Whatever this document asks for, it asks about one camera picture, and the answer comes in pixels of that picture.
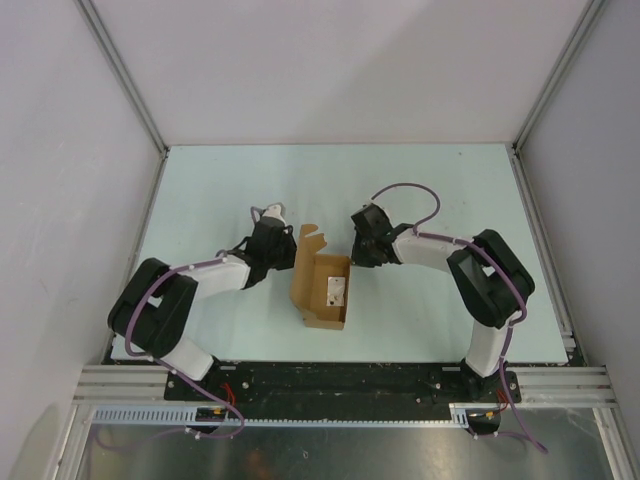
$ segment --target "metal floor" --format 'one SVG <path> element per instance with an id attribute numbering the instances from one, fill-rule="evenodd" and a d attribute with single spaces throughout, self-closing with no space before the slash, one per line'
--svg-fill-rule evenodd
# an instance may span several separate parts
<path id="1" fill-rule="evenodd" d="M 175 434 L 124 454 L 85 450 L 78 480 L 612 479 L 591 410 L 523 411 L 550 451 L 510 438 L 474 441 L 459 429 L 247 428 L 233 440 Z M 511 415 L 501 430 L 516 429 Z M 105 426 L 126 445 L 164 427 Z M 91 464 L 87 464 L 87 451 Z"/>

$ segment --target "cardboard box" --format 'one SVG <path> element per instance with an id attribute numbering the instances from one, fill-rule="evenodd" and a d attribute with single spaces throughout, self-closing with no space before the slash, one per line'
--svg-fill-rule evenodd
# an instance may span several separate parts
<path id="1" fill-rule="evenodd" d="M 318 226 L 312 224 L 300 227 L 298 251 L 293 267 L 293 283 L 289 296 L 302 313 L 307 327 L 342 330 L 347 317 L 351 259 L 344 255 L 318 253 L 327 246 L 327 242 L 322 233 L 311 235 L 316 230 Z M 345 278 L 342 306 L 328 305 L 329 277 Z"/>

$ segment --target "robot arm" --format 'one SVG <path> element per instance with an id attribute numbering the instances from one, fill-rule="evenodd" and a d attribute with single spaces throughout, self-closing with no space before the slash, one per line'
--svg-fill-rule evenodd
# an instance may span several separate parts
<path id="1" fill-rule="evenodd" d="M 413 225 L 391 225 L 384 210 L 370 203 L 352 215 L 356 227 L 352 261 L 361 267 L 385 263 L 418 264 L 450 273 L 462 300 L 475 319 L 471 345 L 461 370 L 470 393 L 479 394 L 485 379 L 497 377 L 500 351 L 509 321 L 518 314 L 518 303 L 496 272 L 487 272 L 486 260 L 460 244 L 418 236 Z M 485 230 L 470 242 L 503 269 L 524 301 L 535 289 L 529 273 L 502 237 Z"/>
<path id="2" fill-rule="evenodd" d="M 227 251 L 219 262 L 200 269 L 187 267 L 158 287 L 136 319 L 133 344 L 190 378 L 201 380 L 214 358 L 183 335 L 191 304 L 218 293 L 251 288 L 272 268 L 292 268 L 296 256 L 292 232 L 284 220 L 284 206 L 267 207 L 251 236 Z M 111 310 L 109 328 L 125 336 L 136 307 L 169 270 L 169 265 L 156 258 L 143 261 Z"/>

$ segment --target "light blue tabletop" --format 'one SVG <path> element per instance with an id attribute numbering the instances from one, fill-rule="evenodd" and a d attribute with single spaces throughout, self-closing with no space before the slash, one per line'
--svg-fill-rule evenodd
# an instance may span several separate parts
<path id="1" fill-rule="evenodd" d="M 273 145 L 174 147 L 140 259 L 172 265 L 212 258 L 249 235 L 249 207 L 283 202 L 297 236 L 303 223 L 325 233 L 326 253 L 350 255 L 350 216 L 380 188 L 419 182 L 442 199 L 425 230 L 470 237 L 502 234 L 529 270 L 536 292 L 515 330 L 512 362 L 564 363 L 558 323 L 504 145 Z M 380 197 L 394 224 L 433 208 L 417 189 Z M 292 270 L 255 287 L 196 302 L 186 333 L 221 359 L 456 362 L 472 318 L 453 278 L 419 266 L 354 267 L 343 331 L 306 328 L 289 300 Z M 122 339 L 113 358 L 126 358 Z"/>

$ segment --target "black mounting plate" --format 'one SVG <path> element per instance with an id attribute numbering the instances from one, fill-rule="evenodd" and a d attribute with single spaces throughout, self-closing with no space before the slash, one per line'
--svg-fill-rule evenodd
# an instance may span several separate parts
<path id="1" fill-rule="evenodd" d="M 507 382 L 521 401 L 514 372 Z M 450 420 L 449 403 L 472 403 L 460 368 L 444 363 L 220 362 L 198 382 L 227 399 L 228 383 L 246 418 L 272 420 Z M 169 374 L 169 401 L 209 401 Z M 475 403 L 497 403 L 495 390 Z"/>

